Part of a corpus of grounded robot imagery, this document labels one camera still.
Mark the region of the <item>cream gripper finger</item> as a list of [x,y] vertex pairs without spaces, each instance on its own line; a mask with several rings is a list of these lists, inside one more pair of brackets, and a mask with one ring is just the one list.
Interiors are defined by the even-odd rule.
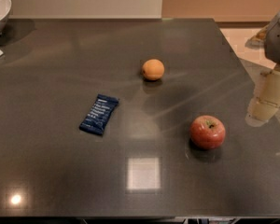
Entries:
[[280,64],[262,69],[256,78],[245,121],[252,127],[267,123],[280,108]]

